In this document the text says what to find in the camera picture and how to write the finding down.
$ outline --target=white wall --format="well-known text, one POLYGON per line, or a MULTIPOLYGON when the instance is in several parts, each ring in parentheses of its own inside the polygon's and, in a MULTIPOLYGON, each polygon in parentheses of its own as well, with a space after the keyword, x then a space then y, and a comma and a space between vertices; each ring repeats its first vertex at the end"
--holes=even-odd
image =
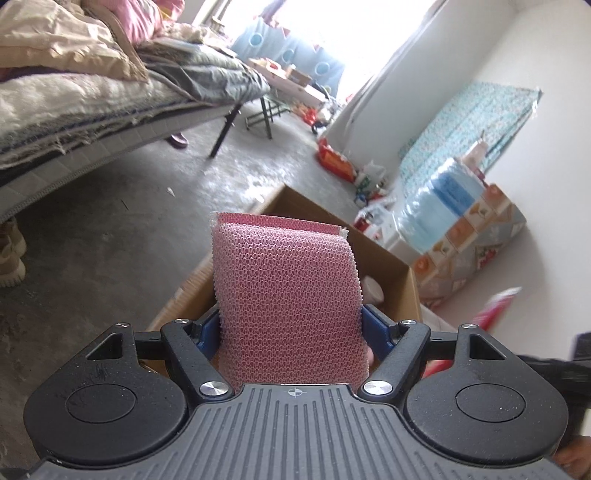
POLYGON ((568 358, 591 330, 591 7, 554 0, 520 13, 476 76, 544 96, 487 174, 529 222, 439 311, 460 323, 493 293, 523 291, 495 336, 517 353, 568 358))
POLYGON ((396 172, 400 148, 470 81, 516 14, 508 0, 449 0, 356 117, 350 137, 334 129, 329 143, 338 150, 347 143, 353 161, 373 159, 396 172))
POLYGON ((199 10, 201 9, 201 7, 203 6, 203 4, 208 4, 210 7, 213 5, 213 1, 210 0, 185 0, 185 10, 183 10, 183 13, 181 14, 181 16, 178 18, 179 22, 182 23, 193 23, 193 20, 195 20, 195 17, 197 16, 197 13, 199 13, 199 10))

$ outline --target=patterned box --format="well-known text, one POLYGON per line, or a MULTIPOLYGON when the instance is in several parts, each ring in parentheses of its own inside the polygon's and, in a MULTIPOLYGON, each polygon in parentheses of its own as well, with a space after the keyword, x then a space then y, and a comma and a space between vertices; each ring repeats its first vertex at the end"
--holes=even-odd
POLYGON ((496 185, 412 266, 421 303, 441 304, 493 258, 525 225, 525 217, 496 185))

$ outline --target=plastic bottle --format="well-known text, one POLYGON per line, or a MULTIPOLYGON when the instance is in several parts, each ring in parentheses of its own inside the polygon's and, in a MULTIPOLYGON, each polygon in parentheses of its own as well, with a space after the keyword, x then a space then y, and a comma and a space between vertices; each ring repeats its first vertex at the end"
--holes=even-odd
POLYGON ((420 254, 429 250, 484 192, 482 182, 453 158, 407 199, 396 217, 402 238, 420 254))

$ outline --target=bed frame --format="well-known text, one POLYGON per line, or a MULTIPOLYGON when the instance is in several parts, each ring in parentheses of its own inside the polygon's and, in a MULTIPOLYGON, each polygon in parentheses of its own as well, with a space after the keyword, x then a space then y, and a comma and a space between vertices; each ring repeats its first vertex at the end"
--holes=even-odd
POLYGON ((225 117, 226 122, 209 158, 216 156, 241 105, 195 107, 162 113, 138 126, 122 129, 67 154, 53 153, 33 162, 0 170, 0 223, 82 175, 120 155, 171 134, 225 117))

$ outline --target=pink sponge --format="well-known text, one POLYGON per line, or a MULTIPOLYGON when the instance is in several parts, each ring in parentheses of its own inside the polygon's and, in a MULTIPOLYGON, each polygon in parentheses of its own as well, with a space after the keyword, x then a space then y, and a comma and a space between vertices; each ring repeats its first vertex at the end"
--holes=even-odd
POLYGON ((235 387, 349 383, 368 376, 361 288, 336 225, 216 213, 220 372, 235 387))

